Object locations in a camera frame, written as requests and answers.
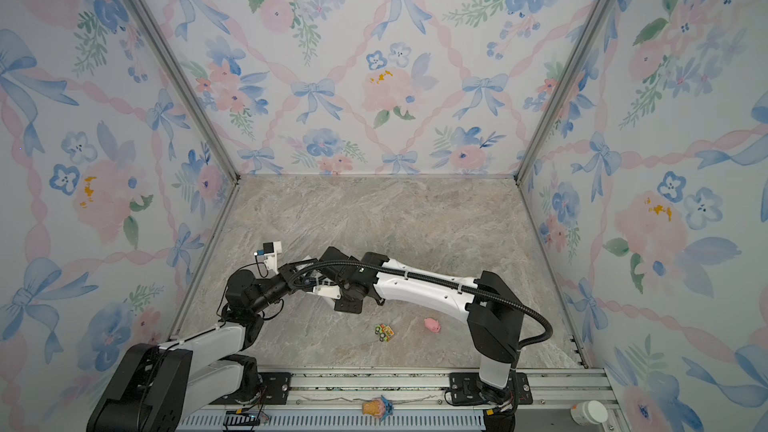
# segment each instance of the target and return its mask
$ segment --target white plastic bottle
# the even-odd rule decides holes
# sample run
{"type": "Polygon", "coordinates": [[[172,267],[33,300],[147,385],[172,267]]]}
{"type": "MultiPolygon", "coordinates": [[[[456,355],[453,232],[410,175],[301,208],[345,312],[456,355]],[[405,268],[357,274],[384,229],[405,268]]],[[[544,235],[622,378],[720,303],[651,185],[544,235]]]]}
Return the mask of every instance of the white plastic bottle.
{"type": "Polygon", "coordinates": [[[608,420],[608,411],[600,402],[587,400],[571,408],[571,417],[579,425],[599,425],[608,420]]]}

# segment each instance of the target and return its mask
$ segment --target marble floor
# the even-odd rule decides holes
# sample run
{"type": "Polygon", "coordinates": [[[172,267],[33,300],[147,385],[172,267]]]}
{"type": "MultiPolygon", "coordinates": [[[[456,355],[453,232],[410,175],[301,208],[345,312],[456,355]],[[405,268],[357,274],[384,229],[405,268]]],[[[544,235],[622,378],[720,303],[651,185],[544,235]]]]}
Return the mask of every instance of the marble floor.
{"type": "MultiPolygon", "coordinates": [[[[567,325],[536,232],[513,180],[498,178],[248,177],[200,281],[181,333],[215,322],[226,280],[253,262],[263,242],[282,241],[280,264],[319,257],[333,245],[361,257],[379,252],[446,275],[504,278],[520,300],[538,310],[554,336],[523,350],[520,368],[576,368],[567,325]]],[[[276,312],[279,306],[267,309],[276,312]]],[[[540,333],[525,318],[523,337],[540,333]]],[[[266,322],[244,351],[277,366],[478,367],[466,324],[406,302],[379,307],[366,299],[362,314],[334,312],[323,298],[286,297],[283,312],[266,322]],[[438,334],[424,327],[439,320],[438,334]],[[374,327],[395,337],[380,342],[374,327]]]]}

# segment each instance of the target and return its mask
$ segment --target wall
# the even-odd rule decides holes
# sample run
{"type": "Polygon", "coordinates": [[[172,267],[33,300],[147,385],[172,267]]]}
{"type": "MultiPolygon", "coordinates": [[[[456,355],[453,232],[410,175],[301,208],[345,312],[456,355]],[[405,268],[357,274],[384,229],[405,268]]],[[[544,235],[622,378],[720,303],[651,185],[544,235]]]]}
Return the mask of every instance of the wall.
{"type": "Polygon", "coordinates": [[[514,173],[593,4],[146,1],[235,165],[292,174],[514,173]]]}
{"type": "Polygon", "coordinates": [[[767,17],[618,0],[524,183],[635,432],[768,430],[767,17]]]}
{"type": "Polygon", "coordinates": [[[165,339],[231,187],[121,0],[0,17],[0,429],[83,430],[165,339]]]}

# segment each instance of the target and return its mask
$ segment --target pink toy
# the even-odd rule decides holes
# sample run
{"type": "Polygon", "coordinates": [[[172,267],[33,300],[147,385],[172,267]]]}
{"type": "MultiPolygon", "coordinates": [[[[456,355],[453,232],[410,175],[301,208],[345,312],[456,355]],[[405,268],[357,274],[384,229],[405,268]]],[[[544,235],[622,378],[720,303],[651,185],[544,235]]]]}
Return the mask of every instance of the pink toy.
{"type": "Polygon", "coordinates": [[[440,331],[440,322],[437,322],[433,318],[426,318],[424,319],[424,327],[426,327],[432,332],[437,333],[440,331]]]}

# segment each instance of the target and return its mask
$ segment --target wallpaper panel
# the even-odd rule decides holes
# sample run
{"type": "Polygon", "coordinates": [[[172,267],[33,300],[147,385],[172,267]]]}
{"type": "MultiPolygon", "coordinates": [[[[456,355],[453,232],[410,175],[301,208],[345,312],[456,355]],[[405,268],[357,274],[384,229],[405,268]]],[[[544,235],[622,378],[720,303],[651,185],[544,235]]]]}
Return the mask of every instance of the wallpaper panel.
{"type": "Polygon", "coordinates": [[[593,0],[147,0],[243,173],[498,174],[593,0]]]}
{"type": "Polygon", "coordinates": [[[0,429],[84,430],[231,190],[122,0],[0,4],[0,429]]]}
{"type": "Polygon", "coordinates": [[[768,430],[768,0],[617,0],[525,183],[633,430],[768,430]]]}

